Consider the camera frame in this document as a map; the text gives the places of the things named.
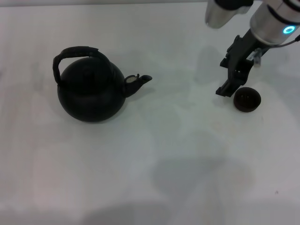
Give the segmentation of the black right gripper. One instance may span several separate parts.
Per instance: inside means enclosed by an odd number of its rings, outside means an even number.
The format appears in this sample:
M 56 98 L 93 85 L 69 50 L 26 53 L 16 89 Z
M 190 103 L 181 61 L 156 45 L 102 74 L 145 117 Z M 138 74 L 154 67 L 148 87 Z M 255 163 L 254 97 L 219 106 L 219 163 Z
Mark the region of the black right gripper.
M 223 97 L 231 97 L 232 94 L 245 85 L 248 75 L 254 63 L 248 59 L 256 49 L 264 49 L 269 45 L 258 40 L 251 30 L 240 37 L 236 36 L 232 45 L 227 49 L 225 58 L 220 62 L 220 66 L 227 68 L 227 80 L 216 90 L 216 94 Z

